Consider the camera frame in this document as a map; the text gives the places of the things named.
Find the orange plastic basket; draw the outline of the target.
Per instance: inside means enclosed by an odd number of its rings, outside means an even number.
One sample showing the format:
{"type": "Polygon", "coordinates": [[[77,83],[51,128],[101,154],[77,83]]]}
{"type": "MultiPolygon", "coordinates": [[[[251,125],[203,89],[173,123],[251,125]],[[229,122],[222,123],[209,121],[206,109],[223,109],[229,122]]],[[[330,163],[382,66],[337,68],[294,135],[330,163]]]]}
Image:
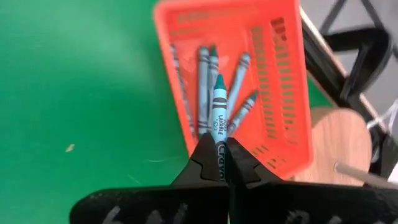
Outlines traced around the orange plastic basket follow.
{"type": "Polygon", "coordinates": [[[198,51],[216,45],[230,90],[243,53],[251,56],[232,116],[254,91],[253,109],[233,137],[275,175],[288,179],[312,161],[311,119],[299,0],[162,0],[154,22],[187,151],[198,142],[198,51]],[[185,83],[192,136],[174,67],[185,83]]]}

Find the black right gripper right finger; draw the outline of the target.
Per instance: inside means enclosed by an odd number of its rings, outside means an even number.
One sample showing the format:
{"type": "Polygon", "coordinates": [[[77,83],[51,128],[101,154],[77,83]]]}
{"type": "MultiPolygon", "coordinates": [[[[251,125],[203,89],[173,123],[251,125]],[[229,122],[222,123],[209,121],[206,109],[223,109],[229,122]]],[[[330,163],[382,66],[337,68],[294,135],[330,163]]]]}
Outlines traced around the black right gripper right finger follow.
{"type": "Polygon", "coordinates": [[[398,189],[284,181],[227,146],[230,224],[398,224],[398,189]]]}

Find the black frame bracket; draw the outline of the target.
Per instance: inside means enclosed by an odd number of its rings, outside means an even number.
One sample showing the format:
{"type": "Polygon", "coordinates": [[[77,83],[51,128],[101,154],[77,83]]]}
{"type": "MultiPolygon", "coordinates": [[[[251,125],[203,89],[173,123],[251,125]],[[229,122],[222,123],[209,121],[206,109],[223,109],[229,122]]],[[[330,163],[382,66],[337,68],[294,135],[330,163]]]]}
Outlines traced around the black frame bracket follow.
{"type": "Polygon", "coordinates": [[[332,51],[358,50],[350,74],[345,78],[340,98],[358,96],[382,73],[392,55],[392,38],[382,28],[365,27],[324,35],[332,51]]]}

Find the metal lamp stem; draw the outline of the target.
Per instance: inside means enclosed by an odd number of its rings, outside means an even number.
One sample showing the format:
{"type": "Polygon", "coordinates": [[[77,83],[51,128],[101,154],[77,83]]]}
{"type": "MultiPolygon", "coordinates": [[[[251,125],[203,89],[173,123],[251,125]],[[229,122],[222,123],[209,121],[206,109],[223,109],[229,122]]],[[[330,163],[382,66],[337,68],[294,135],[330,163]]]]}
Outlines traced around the metal lamp stem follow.
{"type": "Polygon", "coordinates": [[[398,190],[398,184],[388,182],[386,179],[383,179],[377,175],[369,174],[365,171],[348,166],[342,162],[336,162],[334,165],[334,170],[340,174],[347,175],[374,187],[398,190]]]}

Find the wooden lamp base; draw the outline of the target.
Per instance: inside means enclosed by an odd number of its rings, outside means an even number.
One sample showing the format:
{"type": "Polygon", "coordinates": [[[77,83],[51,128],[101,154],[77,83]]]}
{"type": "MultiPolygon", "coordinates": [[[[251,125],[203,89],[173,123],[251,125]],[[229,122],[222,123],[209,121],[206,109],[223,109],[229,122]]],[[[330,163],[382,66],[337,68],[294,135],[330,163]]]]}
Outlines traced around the wooden lamp base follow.
{"type": "Polygon", "coordinates": [[[371,135],[363,117],[348,108],[313,108],[313,161],[292,179],[297,182],[362,186],[364,183],[335,171],[342,162],[368,171],[372,157],[371,135]]]}

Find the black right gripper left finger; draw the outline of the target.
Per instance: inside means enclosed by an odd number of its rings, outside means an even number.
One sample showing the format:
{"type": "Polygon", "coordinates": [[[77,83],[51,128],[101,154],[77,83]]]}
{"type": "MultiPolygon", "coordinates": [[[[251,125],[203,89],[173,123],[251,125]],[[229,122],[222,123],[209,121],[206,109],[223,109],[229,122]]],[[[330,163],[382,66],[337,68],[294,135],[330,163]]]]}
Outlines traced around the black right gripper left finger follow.
{"type": "Polygon", "coordinates": [[[171,184],[93,192],[74,204],[70,224],[227,224],[229,187],[217,158],[205,134],[171,184]]]}

